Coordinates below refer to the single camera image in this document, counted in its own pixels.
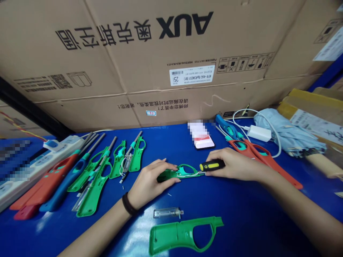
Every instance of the small metal cylinder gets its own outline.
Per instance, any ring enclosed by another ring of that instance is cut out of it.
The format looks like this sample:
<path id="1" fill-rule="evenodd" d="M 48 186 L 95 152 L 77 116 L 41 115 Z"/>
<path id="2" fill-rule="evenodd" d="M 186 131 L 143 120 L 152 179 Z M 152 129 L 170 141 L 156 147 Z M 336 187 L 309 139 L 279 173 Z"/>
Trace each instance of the small metal cylinder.
<path id="1" fill-rule="evenodd" d="M 181 215 L 183 211 L 180 211 L 179 207 L 154 210 L 154 218 L 179 217 L 181 219 Z"/>

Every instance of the left hand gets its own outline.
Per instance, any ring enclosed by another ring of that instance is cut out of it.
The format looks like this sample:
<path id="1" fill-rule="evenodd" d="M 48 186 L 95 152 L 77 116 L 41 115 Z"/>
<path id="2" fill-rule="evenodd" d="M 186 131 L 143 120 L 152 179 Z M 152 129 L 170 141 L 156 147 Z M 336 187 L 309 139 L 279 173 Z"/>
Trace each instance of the left hand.
<path id="1" fill-rule="evenodd" d="M 178 170 L 176 165 L 167 163 L 166 159 L 158 159 L 142 169 L 128 193 L 128 199 L 132 207 L 139 210 L 168 187 L 181 182 L 179 178 L 170 178 L 158 183 L 157 177 L 166 169 Z"/>

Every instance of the aux logo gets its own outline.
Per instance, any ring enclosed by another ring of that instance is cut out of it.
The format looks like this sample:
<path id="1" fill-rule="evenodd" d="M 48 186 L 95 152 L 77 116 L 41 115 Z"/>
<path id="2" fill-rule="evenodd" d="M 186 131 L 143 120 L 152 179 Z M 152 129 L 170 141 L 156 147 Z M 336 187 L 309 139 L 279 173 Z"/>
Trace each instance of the aux logo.
<path id="1" fill-rule="evenodd" d="M 202 35 L 205 33 L 206 28 L 211 20 L 211 17 L 213 15 L 213 12 L 209 12 L 207 16 L 201 16 L 199 17 L 198 14 L 192 14 L 194 26 L 197 30 L 198 35 Z M 158 23 L 161 25 L 163 31 L 160 35 L 160 39 L 164 38 L 164 35 L 167 35 L 168 37 L 179 37 L 180 36 L 180 21 L 182 19 L 186 20 L 186 36 L 192 35 L 192 17 L 189 14 L 180 14 L 176 16 L 174 20 L 174 33 L 170 30 L 169 26 L 171 25 L 174 16 L 170 16 L 167 21 L 165 21 L 163 18 L 156 18 Z M 201 28 L 200 22 L 204 21 L 205 24 Z"/>

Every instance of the cardboard box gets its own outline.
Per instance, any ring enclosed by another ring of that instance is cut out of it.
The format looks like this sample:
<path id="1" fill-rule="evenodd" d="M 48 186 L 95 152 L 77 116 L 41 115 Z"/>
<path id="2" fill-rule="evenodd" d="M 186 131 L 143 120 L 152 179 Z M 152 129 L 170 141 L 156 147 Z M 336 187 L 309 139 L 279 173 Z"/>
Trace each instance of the cardboard box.
<path id="1" fill-rule="evenodd" d="M 281 115 L 315 134 L 319 141 L 343 152 L 342 110 L 341 100 L 297 89 L 278 107 Z"/>
<path id="2" fill-rule="evenodd" d="M 0 75 L 36 102 L 253 82 L 304 1 L 5 1 Z"/>
<path id="3" fill-rule="evenodd" d="M 342 1 L 306 1 L 268 68 L 267 79 L 323 73 L 330 61 L 313 61 L 343 25 Z"/>
<path id="4" fill-rule="evenodd" d="M 79 44 L 65 42 L 76 49 L 68 51 L 60 39 L 69 35 L 67 29 L 74 33 L 72 27 L 91 27 L 79 1 L 4 1 L 0 21 L 6 24 L 0 27 L 0 76 L 28 99 L 49 101 L 124 92 L 106 47 L 101 44 L 80 50 L 84 41 L 78 38 Z"/>
<path id="5" fill-rule="evenodd" d="M 0 76 L 77 132 L 261 109 L 327 67 L 307 72 L 337 2 L 5 1 Z"/>
<path id="6" fill-rule="evenodd" d="M 340 91 L 337 92 L 335 89 L 332 89 L 332 88 L 327 89 L 327 88 L 323 88 L 323 87 L 317 87 L 313 91 L 313 93 L 343 101 L 343 92 L 340 92 Z"/>
<path id="7" fill-rule="evenodd" d="M 127 96 L 40 103 L 38 106 L 76 132 L 186 123 L 230 117 L 236 110 L 278 104 L 294 87 L 307 89 L 318 76 L 199 87 Z"/>
<path id="8" fill-rule="evenodd" d="M 12 107 L 0 103 L 0 110 L 10 116 L 20 127 L 32 132 L 38 136 L 50 135 L 47 131 L 33 123 L 21 113 L 14 110 Z M 13 126 L 3 115 L 0 114 L 0 138 L 21 138 L 29 137 L 28 134 L 20 131 L 20 129 Z"/>

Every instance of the black wristband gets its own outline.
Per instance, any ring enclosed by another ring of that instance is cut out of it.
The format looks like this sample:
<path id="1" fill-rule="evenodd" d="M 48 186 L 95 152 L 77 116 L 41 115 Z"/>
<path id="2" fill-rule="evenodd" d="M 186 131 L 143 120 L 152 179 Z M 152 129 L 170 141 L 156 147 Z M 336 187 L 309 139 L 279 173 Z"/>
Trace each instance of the black wristband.
<path id="1" fill-rule="evenodd" d="M 135 216 L 138 213 L 138 210 L 136 210 L 129 202 L 128 199 L 128 192 L 126 192 L 126 194 L 123 195 L 122 197 L 123 200 L 123 205 L 126 209 L 126 211 L 131 215 L 131 216 Z"/>

